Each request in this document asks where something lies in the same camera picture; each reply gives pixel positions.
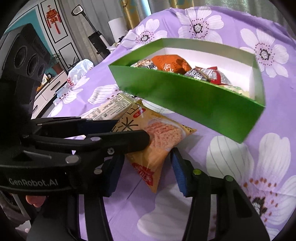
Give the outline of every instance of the speaker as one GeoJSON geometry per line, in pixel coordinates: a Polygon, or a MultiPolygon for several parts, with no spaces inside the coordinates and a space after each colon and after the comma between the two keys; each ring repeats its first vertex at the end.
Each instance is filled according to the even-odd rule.
{"type": "Polygon", "coordinates": [[[6,33],[0,40],[2,91],[6,89],[5,95],[9,94],[8,98],[17,102],[29,117],[49,61],[50,53],[30,23],[6,33]]]}

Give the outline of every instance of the white lamp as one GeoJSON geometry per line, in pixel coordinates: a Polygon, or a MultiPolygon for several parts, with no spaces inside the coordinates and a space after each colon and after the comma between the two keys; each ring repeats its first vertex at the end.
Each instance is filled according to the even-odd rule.
{"type": "Polygon", "coordinates": [[[119,38],[125,36],[127,33],[126,22],[124,17],[116,18],[108,22],[115,42],[119,41],[119,38]]]}

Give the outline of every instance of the snack package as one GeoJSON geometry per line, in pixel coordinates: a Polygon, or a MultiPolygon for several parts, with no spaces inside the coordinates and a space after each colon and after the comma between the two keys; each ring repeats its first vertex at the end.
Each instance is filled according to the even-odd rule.
{"type": "Polygon", "coordinates": [[[190,65],[179,55],[158,55],[154,56],[151,60],[155,64],[157,69],[166,72],[185,74],[186,72],[191,70],[190,65]]]}
{"type": "Polygon", "coordinates": [[[232,90],[234,92],[237,92],[237,93],[239,93],[241,95],[244,95],[244,96],[250,98],[249,92],[248,91],[244,91],[242,88],[240,88],[238,86],[230,86],[230,85],[220,85],[220,86],[222,86],[222,87],[224,87],[226,89],[232,90]]]}
{"type": "MultiPolygon", "coordinates": [[[[231,82],[227,79],[227,77],[218,70],[217,67],[210,67],[207,69],[195,67],[194,70],[196,72],[200,72],[200,74],[204,77],[201,80],[206,79],[208,82],[215,84],[215,85],[232,85],[231,82]]],[[[194,73],[186,73],[186,76],[194,75],[194,73]]],[[[198,74],[194,75],[195,79],[200,79],[198,74]]]]}
{"type": "Polygon", "coordinates": [[[93,120],[119,120],[136,102],[134,98],[125,93],[112,96],[106,103],[93,108],[81,117],[93,120]]]}
{"type": "Polygon", "coordinates": [[[199,70],[198,67],[195,67],[194,69],[191,69],[187,73],[184,74],[185,76],[194,78],[196,80],[203,80],[203,81],[209,81],[208,76],[206,76],[203,72],[199,70]]]}
{"type": "Polygon", "coordinates": [[[145,130],[150,136],[150,144],[143,151],[126,156],[152,192],[156,193],[166,156],[175,145],[196,130],[144,107],[142,100],[127,111],[112,131],[136,130],[145,130]]]}
{"type": "Polygon", "coordinates": [[[131,65],[131,67],[157,69],[151,59],[142,59],[131,65]]]}

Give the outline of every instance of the screw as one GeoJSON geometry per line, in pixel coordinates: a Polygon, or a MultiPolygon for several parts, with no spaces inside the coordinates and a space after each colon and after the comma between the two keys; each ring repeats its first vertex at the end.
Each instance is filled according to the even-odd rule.
{"type": "Polygon", "coordinates": [[[99,141],[101,138],[100,137],[91,137],[92,141],[99,141]]]}
{"type": "Polygon", "coordinates": [[[100,168],[94,170],[94,174],[95,174],[95,175],[99,175],[99,174],[101,174],[102,172],[103,172],[103,171],[102,171],[102,169],[100,169],[100,168]]]}
{"type": "Polygon", "coordinates": [[[79,161],[79,156],[70,155],[70,156],[67,156],[65,160],[68,164],[73,164],[73,163],[76,163],[77,161],[79,161]]]}
{"type": "Polygon", "coordinates": [[[107,152],[108,152],[109,155],[113,155],[115,151],[114,151],[114,148],[111,147],[111,148],[108,149],[107,152]]]}
{"type": "Polygon", "coordinates": [[[229,176],[229,175],[225,176],[225,179],[228,182],[232,182],[233,181],[233,177],[232,176],[229,176]]]}
{"type": "Polygon", "coordinates": [[[200,175],[201,173],[202,173],[202,171],[199,170],[199,169],[194,169],[194,170],[193,170],[193,174],[194,174],[194,175],[200,175]]]}

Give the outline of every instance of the red chinese knot ornament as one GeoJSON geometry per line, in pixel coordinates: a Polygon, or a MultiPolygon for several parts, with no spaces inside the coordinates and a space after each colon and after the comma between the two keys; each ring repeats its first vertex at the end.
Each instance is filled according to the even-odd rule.
{"type": "Polygon", "coordinates": [[[59,21],[60,23],[62,22],[61,17],[59,15],[59,13],[55,10],[55,9],[51,9],[50,5],[47,6],[49,11],[46,13],[46,22],[49,28],[51,28],[51,24],[54,24],[57,30],[58,34],[61,34],[58,26],[57,26],[57,21],[59,21]]]}

